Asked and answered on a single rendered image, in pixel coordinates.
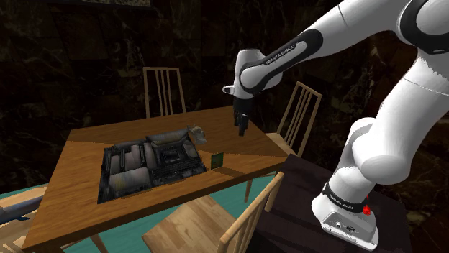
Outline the small grey figure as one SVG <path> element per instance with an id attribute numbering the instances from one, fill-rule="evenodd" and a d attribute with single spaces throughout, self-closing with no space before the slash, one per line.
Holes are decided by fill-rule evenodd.
<path id="1" fill-rule="evenodd" d="M 193 135 L 196 144 L 205 144 L 207 142 L 205 139 L 205 132 L 201 127 L 194 124 L 193 126 L 187 126 L 187 128 Z"/>

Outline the light wooden slat-back chair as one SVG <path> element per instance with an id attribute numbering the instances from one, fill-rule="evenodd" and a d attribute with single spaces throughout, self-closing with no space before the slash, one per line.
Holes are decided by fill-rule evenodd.
<path id="1" fill-rule="evenodd" d="M 206 195 L 181 205 L 142 239 L 151 253 L 245 253 L 262 211 L 271 210 L 283 177 L 279 172 L 239 218 Z"/>
<path id="2" fill-rule="evenodd" d="M 183 96 L 183 86 L 181 82 L 181 74 L 179 68 L 175 67 L 143 67 L 144 96 L 145 96 L 145 117 L 150 118 L 150 97 L 148 90 L 149 71 L 155 74 L 156 87 L 158 91 L 160 115 L 173 115 L 173 102 L 171 95 L 171 79 L 170 72 L 175 72 L 178 81 L 179 98 L 181 101 L 182 112 L 186 113 L 186 104 Z"/>
<path id="3" fill-rule="evenodd" d="M 294 107 L 291 121 L 287 123 L 286 126 L 287 130 L 285 135 L 281 135 L 281 130 L 284 128 L 287 117 L 294 103 L 296 93 L 299 89 L 301 89 L 301 93 L 299 94 L 298 100 Z M 309 108 L 310 102 L 313 97 L 315 97 L 315 102 L 312 109 L 312 114 L 305 122 L 306 129 L 302 136 L 302 140 L 299 145 L 299 150 L 294 151 L 293 150 L 294 142 L 299 133 L 300 127 L 303 124 L 304 117 L 306 116 L 307 109 Z M 309 135 L 314 123 L 314 119 L 317 115 L 317 110 L 319 108 L 321 100 L 322 100 L 321 93 L 318 93 L 309 86 L 306 86 L 302 82 L 297 81 L 276 132 L 267 133 L 266 136 L 270 138 L 271 141 L 273 141 L 277 146 L 279 146 L 286 154 L 301 157 L 304 152 L 307 141 L 309 139 Z"/>

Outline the small green circuit card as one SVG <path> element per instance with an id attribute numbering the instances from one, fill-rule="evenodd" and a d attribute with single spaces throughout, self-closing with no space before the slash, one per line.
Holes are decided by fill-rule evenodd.
<path id="1" fill-rule="evenodd" d="M 224 153 L 220 152 L 211 156 L 211 169 L 216 169 L 223 166 Z"/>

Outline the teal rug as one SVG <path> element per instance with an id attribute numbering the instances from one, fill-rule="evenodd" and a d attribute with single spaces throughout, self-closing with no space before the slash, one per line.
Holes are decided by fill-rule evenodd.
<path id="1" fill-rule="evenodd" d="M 246 183 L 217 191 L 212 193 L 211 197 L 231 215 L 238 218 L 272 179 L 272 177 L 254 179 L 247 202 L 244 202 Z M 168 208 L 128 224 L 103 231 L 100 233 L 100 237 L 109 253 L 150 253 L 142 240 L 142 235 L 174 211 L 174 207 Z M 90 238 L 65 249 L 64 252 L 100 253 Z"/>

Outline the black computer motherboard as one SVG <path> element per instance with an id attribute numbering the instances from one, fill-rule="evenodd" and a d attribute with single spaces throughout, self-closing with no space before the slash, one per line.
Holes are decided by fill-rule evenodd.
<path id="1" fill-rule="evenodd" d="M 205 173 L 188 129 L 146 136 L 104 149 L 97 203 Z"/>

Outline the dark robot stand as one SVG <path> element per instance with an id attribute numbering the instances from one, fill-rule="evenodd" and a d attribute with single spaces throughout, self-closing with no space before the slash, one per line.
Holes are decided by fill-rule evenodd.
<path id="1" fill-rule="evenodd" d="M 379 244 L 366 251 L 323 231 L 311 209 L 331 172 L 289 155 L 273 207 L 263 211 L 246 253 L 412 253 L 404 205 L 376 191 L 369 207 L 376 216 Z"/>

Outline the wooden dining table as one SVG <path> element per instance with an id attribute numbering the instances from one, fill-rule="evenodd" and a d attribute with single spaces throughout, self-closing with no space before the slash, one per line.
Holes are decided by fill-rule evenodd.
<path id="1" fill-rule="evenodd" d="M 286 153 L 257 126 L 244 136 L 232 107 L 107 124 L 70 132 L 23 244 L 26 253 L 63 253 L 61 246 L 278 170 Z M 104 148 L 195 124 L 207 143 L 205 163 L 224 153 L 223 166 L 114 201 L 97 202 Z"/>

